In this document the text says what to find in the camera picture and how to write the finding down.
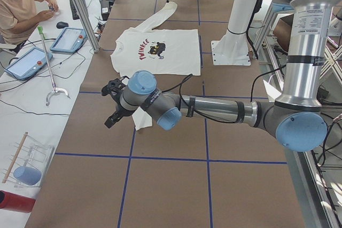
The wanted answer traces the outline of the cream long-sleeve cat shirt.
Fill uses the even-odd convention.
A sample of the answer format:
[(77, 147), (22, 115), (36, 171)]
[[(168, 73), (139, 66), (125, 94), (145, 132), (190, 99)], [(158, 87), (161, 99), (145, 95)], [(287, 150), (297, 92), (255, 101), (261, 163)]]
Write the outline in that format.
[[(177, 9), (177, 4), (168, 2), (140, 25), (125, 30), (115, 41), (111, 54), (114, 70), (121, 76), (132, 78), (140, 70), (153, 75), (200, 75), (199, 35), (196, 29), (158, 29)], [(159, 126), (169, 130), (180, 120), (178, 97), (160, 95), (161, 103), (147, 110), (138, 108), (133, 114), (136, 130)]]

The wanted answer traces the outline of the person in beige shirt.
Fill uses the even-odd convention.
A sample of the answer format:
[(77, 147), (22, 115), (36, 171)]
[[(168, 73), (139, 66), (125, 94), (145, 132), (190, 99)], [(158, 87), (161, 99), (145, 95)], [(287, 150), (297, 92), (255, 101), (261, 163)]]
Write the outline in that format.
[(59, 11), (56, 0), (1, 0), (1, 35), (6, 44), (20, 51), (32, 32), (42, 21)]

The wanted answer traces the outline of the reacher grabber tool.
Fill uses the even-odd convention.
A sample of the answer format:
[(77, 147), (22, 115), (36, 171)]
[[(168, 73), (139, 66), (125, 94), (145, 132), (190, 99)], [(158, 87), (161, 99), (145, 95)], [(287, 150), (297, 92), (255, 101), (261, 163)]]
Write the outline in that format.
[(49, 75), (50, 75), (50, 80), (51, 80), (51, 84), (52, 84), (52, 91), (50, 91), (47, 94), (46, 99), (45, 99), (46, 106), (49, 106), (50, 105), (50, 99), (51, 99), (52, 96), (58, 95), (59, 93), (64, 93), (66, 95), (66, 97), (69, 98), (69, 93), (68, 93), (68, 91), (66, 89), (59, 88), (59, 87), (56, 86), (56, 82), (55, 82), (55, 79), (54, 79), (54, 76), (53, 76), (53, 72), (52, 72), (52, 69), (51, 69), (51, 65), (50, 65), (49, 53), (48, 53), (48, 50), (47, 50), (46, 44), (45, 44), (45, 39), (44, 39), (44, 35), (43, 35), (43, 28), (41, 26), (38, 26), (37, 29), (38, 29), (38, 32), (39, 32), (39, 35), (40, 35), (40, 38), (41, 38), (41, 43), (42, 43), (42, 46), (43, 46), (43, 51), (44, 51), (45, 59), (46, 59), (46, 65), (48, 67), (48, 71), (49, 71)]

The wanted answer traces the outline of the black keyboard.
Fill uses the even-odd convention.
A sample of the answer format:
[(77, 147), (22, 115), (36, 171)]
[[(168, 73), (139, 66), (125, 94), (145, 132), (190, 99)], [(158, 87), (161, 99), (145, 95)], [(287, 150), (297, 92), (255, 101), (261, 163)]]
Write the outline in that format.
[[(86, 1), (85, 0), (82, 0), (82, 3), (84, 4), (84, 6), (86, 6)], [(78, 15), (76, 6), (75, 6), (75, 4), (73, 3), (72, 0), (69, 0), (69, 5), (70, 5), (70, 9), (71, 9), (73, 20), (79, 20), (80, 17)]]

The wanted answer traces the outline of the black computer mouse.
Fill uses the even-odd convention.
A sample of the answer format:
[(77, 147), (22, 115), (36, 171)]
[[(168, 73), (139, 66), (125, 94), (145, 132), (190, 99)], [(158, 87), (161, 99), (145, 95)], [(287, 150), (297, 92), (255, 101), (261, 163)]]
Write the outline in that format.
[(63, 29), (63, 28), (68, 27), (68, 26), (69, 26), (69, 24), (67, 22), (62, 22), (62, 21), (60, 21), (56, 24), (56, 27), (58, 29)]

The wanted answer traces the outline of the far blue teach pendant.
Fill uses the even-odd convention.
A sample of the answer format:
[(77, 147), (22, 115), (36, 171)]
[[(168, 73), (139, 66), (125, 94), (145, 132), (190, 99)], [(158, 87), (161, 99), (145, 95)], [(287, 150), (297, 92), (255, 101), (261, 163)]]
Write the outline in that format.
[(50, 46), (52, 52), (75, 53), (87, 39), (84, 29), (65, 27)]

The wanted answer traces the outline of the clear acrylic rack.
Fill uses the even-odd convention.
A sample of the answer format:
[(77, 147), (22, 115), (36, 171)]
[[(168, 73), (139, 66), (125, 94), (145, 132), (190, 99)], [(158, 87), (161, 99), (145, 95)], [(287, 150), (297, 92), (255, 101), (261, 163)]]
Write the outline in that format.
[[(14, 144), (15, 151), (9, 156), (10, 162), (17, 150), (18, 145), (19, 143)], [(6, 183), (12, 183), (14, 187), (40, 187), (50, 166), (54, 152), (54, 145), (44, 144), (34, 137), (28, 135)], [(14, 177), (13, 172), (20, 166), (38, 169), (42, 173), (40, 181), (32, 186), (18, 181)], [(1, 169), (1, 183), (7, 168)]]

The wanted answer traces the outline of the blue teach pendant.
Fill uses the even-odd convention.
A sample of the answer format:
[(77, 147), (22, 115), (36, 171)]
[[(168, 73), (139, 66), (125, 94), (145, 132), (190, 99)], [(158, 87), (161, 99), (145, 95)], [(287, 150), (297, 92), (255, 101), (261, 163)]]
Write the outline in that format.
[(87, 39), (84, 29), (65, 27), (50, 46), (52, 52), (75, 53)]
[(34, 76), (44, 65), (44, 50), (34, 47), (5, 68), (5, 72), (17, 80), (26, 80)]

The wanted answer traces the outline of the red bottle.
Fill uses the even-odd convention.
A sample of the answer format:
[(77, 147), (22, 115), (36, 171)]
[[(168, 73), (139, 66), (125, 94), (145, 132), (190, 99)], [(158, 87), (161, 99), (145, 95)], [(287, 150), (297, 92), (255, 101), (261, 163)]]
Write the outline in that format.
[(1, 191), (1, 209), (16, 211), (20, 213), (30, 213), (33, 210), (35, 199)]

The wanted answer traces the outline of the aluminium frame post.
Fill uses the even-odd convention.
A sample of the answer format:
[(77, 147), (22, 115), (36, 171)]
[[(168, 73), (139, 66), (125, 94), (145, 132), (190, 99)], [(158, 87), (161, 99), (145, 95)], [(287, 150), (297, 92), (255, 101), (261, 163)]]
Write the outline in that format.
[(90, 20), (88, 18), (86, 6), (84, 6), (84, 4), (82, 3), (82, 0), (72, 0), (72, 1), (76, 6), (78, 15), (79, 15), (80, 20), (81, 20), (81, 24), (82, 24), (83, 29), (85, 30), (86, 35), (88, 37), (88, 41), (90, 42), (94, 53), (97, 53), (100, 49), (100, 46), (99, 46), (99, 43), (95, 37), (95, 33), (92, 29)]

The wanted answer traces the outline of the blue cup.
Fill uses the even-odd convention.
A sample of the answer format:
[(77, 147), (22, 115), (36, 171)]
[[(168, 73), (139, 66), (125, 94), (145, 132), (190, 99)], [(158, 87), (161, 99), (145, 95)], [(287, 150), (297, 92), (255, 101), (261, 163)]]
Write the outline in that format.
[(37, 184), (42, 177), (42, 173), (38, 169), (27, 166), (18, 167), (13, 175), (18, 181), (30, 186)]

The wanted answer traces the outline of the wooden stick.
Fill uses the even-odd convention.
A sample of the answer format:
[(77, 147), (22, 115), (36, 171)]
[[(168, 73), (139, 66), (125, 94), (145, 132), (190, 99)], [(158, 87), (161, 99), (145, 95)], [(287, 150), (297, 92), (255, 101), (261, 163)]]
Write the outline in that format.
[(24, 143), (25, 143), (25, 140), (26, 140), (27, 136), (28, 136), (28, 131), (26, 131), (26, 132), (23, 134), (23, 137), (22, 137), (22, 139), (21, 139), (21, 142), (19, 143), (19, 145), (18, 145), (18, 147), (17, 147), (17, 150), (16, 150), (15, 154), (13, 155), (13, 158), (11, 159), (10, 165), (9, 165), (9, 167), (7, 168), (6, 173), (5, 173), (5, 175), (4, 175), (4, 178), (3, 178), (3, 180), (2, 180), (2, 183), (3, 183), (3, 184), (5, 184), (5, 183), (7, 182), (8, 178), (9, 178), (9, 176), (10, 176), (10, 173), (11, 173), (13, 167), (14, 167), (14, 164), (15, 164), (17, 158), (18, 158), (18, 155), (19, 155), (19, 153), (20, 153), (20, 151), (21, 151), (21, 149), (22, 149), (22, 147), (23, 147), (23, 145), (24, 145)]

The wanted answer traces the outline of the near blue teach pendant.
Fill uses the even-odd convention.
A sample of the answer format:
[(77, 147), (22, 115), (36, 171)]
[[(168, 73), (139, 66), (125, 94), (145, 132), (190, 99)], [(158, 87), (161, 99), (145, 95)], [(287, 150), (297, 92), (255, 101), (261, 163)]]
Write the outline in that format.
[(34, 47), (5, 68), (5, 72), (17, 80), (26, 80), (34, 76), (44, 65), (44, 50)]

